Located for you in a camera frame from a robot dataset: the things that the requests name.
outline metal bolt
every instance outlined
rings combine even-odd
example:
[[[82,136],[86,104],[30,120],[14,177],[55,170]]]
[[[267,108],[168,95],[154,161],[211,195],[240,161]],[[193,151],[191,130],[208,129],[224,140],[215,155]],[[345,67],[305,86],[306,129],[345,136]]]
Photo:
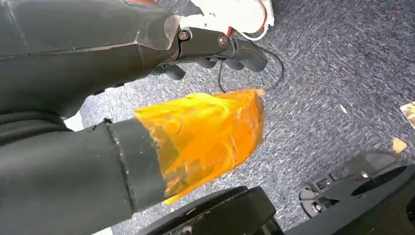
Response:
[[[321,213],[323,211],[323,208],[317,202],[313,202],[311,204],[311,208],[314,213]]]
[[[189,34],[186,31],[179,32],[179,39],[184,41],[189,39]]]
[[[218,43],[220,48],[226,49],[229,44],[228,37],[225,34],[220,34],[218,37]]]
[[[360,173],[361,176],[363,177],[363,179],[367,180],[369,178],[369,174],[365,171],[362,171],[362,173]]]

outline yellow tape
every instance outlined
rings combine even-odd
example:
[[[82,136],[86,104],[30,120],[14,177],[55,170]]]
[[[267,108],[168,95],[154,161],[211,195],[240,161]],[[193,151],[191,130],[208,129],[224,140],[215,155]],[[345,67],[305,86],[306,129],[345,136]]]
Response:
[[[245,162],[262,141],[260,90],[190,94],[137,109],[136,117],[157,142],[170,203]]]

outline gray carpet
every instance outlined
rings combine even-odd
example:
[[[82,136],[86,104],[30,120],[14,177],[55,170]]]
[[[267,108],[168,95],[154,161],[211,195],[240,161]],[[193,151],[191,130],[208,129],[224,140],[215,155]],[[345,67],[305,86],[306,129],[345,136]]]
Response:
[[[160,0],[186,14],[187,0]],[[415,160],[415,130],[399,110],[415,100],[415,1],[275,0],[276,25],[260,45],[279,54],[285,77],[265,96],[265,142],[236,170],[199,187],[172,206],[156,205],[113,226],[132,235],[168,212],[211,192],[260,185],[273,201],[278,223],[287,230],[306,220],[298,190],[362,152],[392,151],[392,138],[408,144],[399,158]],[[218,66],[183,66],[182,81],[149,76],[89,97],[81,109],[85,126],[105,117],[133,116],[135,108],[183,97],[218,93]],[[231,71],[227,90],[267,88],[280,67],[271,59],[265,71]],[[340,108],[344,106],[347,113]]]

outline prosthetic hand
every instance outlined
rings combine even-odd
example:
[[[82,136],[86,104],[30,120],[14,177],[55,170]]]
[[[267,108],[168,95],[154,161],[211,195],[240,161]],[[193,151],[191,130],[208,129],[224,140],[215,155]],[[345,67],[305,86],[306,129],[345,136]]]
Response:
[[[136,118],[76,133],[62,119],[108,87],[150,73],[181,79],[180,63],[267,64],[247,42],[178,22],[127,0],[1,2],[0,234],[91,234],[166,199]]]

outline black cable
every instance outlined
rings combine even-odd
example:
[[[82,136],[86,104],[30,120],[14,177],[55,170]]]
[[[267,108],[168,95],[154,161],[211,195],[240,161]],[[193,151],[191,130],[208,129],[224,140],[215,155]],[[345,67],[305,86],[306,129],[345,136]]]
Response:
[[[274,83],[271,87],[269,87],[268,89],[266,89],[266,90],[265,90],[266,92],[268,92],[268,91],[270,91],[270,90],[274,89],[276,86],[278,86],[278,84],[279,84],[279,83],[282,81],[282,79],[284,78],[284,65],[283,65],[283,63],[282,63],[281,59],[279,58],[279,56],[278,56],[277,54],[275,54],[275,53],[273,53],[273,52],[269,51],[269,50],[268,50],[268,49],[266,49],[266,48],[263,48],[263,47],[261,47],[261,46],[258,46],[257,44],[253,43],[252,41],[250,41],[250,42],[251,42],[254,46],[256,46],[256,47],[258,47],[259,49],[261,49],[263,52],[265,52],[265,53],[267,53],[267,54],[269,54],[269,55],[273,56],[274,58],[276,58],[276,59],[279,61],[279,64],[280,64],[280,66],[281,66],[281,76],[279,77],[279,79],[278,79],[278,81],[277,81],[276,83]],[[221,84],[221,73],[222,73],[222,67],[223,67],[223,62],[221,61],[221,62],[220,62],[220,67],[219,67],[219,72],[218,72],[218,75],[217,75],[217,78],[218,78],[218,86],[219,86],[219,89],[220,89],[223,93],[226,93],[227,91],[226,91],[225,89],[223,89],[222,84]]]

